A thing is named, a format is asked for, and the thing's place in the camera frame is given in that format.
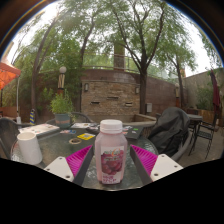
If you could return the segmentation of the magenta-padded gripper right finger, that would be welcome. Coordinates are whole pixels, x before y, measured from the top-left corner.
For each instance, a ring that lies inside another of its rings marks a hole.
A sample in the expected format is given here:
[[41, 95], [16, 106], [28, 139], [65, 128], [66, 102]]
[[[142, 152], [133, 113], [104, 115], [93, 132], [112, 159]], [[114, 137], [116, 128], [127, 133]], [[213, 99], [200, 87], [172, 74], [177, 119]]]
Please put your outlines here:
[[130, 146], [130, 156], [143, 185], [147, 185], [182, 169], [182, 166], [166, 154], [155, 155], [135, 145]]

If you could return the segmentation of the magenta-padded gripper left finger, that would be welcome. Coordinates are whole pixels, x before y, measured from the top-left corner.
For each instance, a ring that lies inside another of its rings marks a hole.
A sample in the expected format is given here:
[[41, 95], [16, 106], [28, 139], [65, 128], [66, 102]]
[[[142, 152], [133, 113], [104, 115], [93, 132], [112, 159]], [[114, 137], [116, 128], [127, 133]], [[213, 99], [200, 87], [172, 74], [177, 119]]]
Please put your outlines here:
[[93, 146], [89, 145], [68, 157], [58, 156], [45, 168], [45, 171], [81, 186], [93, 154]]

